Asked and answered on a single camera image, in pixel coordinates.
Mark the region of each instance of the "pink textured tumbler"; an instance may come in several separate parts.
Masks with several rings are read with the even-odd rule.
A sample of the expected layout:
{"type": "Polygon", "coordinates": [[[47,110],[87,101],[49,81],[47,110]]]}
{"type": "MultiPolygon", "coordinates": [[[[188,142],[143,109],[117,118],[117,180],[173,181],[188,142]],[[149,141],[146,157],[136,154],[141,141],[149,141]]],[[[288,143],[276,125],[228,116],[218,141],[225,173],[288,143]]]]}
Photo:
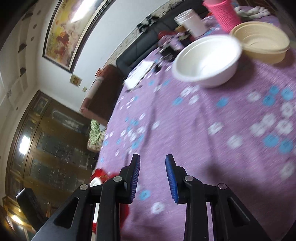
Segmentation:
{"type": "Polygon", "coordinates": [[[222,1],[221,3],[212,4],[212,1],[205,1],[203,4],[213,13],[222,29],[230,33],[230,31],[241,23],[240,18],[233,9],[230,0],[222,1]]]}

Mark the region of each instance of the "bowl rim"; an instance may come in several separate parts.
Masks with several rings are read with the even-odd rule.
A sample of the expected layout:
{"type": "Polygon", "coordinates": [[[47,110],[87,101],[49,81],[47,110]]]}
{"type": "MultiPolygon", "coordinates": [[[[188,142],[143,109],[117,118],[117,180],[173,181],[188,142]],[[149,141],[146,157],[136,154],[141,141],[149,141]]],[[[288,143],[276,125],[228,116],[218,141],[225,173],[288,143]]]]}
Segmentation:
{"type": "MultiPolygon", "coordinates": [[[[289,37],[287,36],[287,34],[282,31],[279,27],[277,26],[274,26],[272,23],[266,23],[266,22],[260,22],[260,21],[250,21],[250,22],[244,22],[244,23],[241,23],[237,26],[235,26],[231,31],[230,31],[230,35],[237,38],[236,37],[236,32],[242,28],[242,27],[245,27],[247,25],[265,25],[266,27],[270,27],[272,29],[274,29],[275,31],[277,31],[278,33],[281,33],[283,36],[285,36],[285,38],[289,41],[289,37]]],[[[279,49],[279,50],[264,50],[264,49],[257,49],[257,48],[253,48],[253,47],[250,47],[246,44],[244,44],[243,42],[241,42],[241,45],[242,45],[242,48],[244,50],[247,50],[247,51],[250,51],[250,52],[254,52],[254,53],[258,53],[258,54],[282,54],[282,53],[285,53],[287,52],[289,49],[290,49],[290,44],[288,44],[288,46],[282,48],[282,49],[279,49]]]]}
{"type": "Polygon", "coordinates": [[[176,57],[176,59],[174,60],[173,62],[173,65],[172,65],[172,72],[173,72],[173,76],[176,77],[177,79],[183,79],[182,81],[183,82],[198,82],[198,81],[204,81],[204,80],[207,80],[209,78],[212,78],[222,72],[224,72],[225,70],[227,70],[228,68],[230,68],[231,66],[233,66],[238,60],[239,58],[241,57],[242,55],[242,45],[241,45],[241,42],[235,38],[234,36],[231,36],[231,35],[227,35],[227,34],[215,34],[215,35],[210,35],[210,36],[205,36],[205,37],[202,37],[198,40],[195,40],[194,42],[192,42],[191,44],[189,44],[187,47],[185,47],[179,54],[178,56],[176,57]],[[181,73],[179,73],[177,71],[177,62],[179,60],[179,58],[181,57],[181,54],[185,51],[190,51],[191,48],[193,48],[194,46],[197,46],[196,42],[205,42],[207,40],[210,40],[210,39],[219,39],[219,38],[227,38],[227,39],[231,39],[234,43],[237,44],[238,46],[238,49],[239,51],[237,52],[235,58],[229,63],[227,64],[225,67],[219,69],[219,70],[216,70],[216,71],[213,71],[212,74],[209,74],[207,76],[203,76],[203,77],[198,77],[198,76],[186,76],[186,75],[183,75],[181,73]]]}

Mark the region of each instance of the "silver screw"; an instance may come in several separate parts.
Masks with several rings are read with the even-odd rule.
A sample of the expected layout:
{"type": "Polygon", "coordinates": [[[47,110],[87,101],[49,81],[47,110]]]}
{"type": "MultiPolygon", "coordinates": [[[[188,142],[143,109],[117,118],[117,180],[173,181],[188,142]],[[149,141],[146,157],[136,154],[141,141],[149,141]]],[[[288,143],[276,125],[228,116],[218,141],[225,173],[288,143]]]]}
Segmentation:
{"type": "Polygon", "coordinates": [[[120,182],[121,180],[122,180],[121,176],[116,176],[113,178],[113,181],[115,181],[115,182],[120,182]]]}
{"type": "Polygon", "coordinates": [[[193,177],[192,176],[186,176],[185,181],[191,182],[191,181],[193,181],[193,177]]]}
{"type": "Polygon", "coordinates": [[[84,191],[84,190],[88,189],[88,187],[89,186],[87,184],[82,184],[79,188],[81,191],[84,191]]]}
{"type": "Polygon", "coordinates": [[[221,189],[221,190],[225,190],[225,189],[227,188],[227,186],[226,186],[226,184],[224,184],[224,183],[220,183],[220,184],[218,185],[218,188],[221,189]]]}

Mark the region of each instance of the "black sofa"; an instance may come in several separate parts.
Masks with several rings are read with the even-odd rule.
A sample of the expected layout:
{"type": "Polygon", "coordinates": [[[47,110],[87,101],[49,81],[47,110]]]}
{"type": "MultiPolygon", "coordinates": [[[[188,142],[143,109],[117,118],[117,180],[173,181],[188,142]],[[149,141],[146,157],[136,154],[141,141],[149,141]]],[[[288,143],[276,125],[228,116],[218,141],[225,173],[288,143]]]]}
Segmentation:
{"type": "Polygon", "coordinates": [[[180,5],[166,13],[157,23],[153,24],[145,33],[139,36],[117,58],[116,65],[121,70],[124,77],[127,77],[134,67],[136,67],[153,50],[157,49],[157,36],[160,31],[171,31],[178,26],[174,18],[180,13],[192,8],[201,18],[204,18],[208,14],[208,10],[202,3],[202,0],[185,0],[180,5]]]}

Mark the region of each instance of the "beige bowl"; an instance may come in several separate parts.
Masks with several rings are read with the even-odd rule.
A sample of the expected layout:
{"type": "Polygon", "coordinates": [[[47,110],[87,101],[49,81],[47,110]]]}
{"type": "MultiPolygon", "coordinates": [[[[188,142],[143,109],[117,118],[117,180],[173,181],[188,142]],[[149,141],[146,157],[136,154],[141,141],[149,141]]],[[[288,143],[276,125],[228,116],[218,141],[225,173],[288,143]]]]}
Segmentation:
{"type": "Polygon", "coordinates": [[[281,62],[290,48],[288,36],[270,23],[242,23],[234,27],[230,34],[241,42],[249,57],[267,64],[281,62]]]}

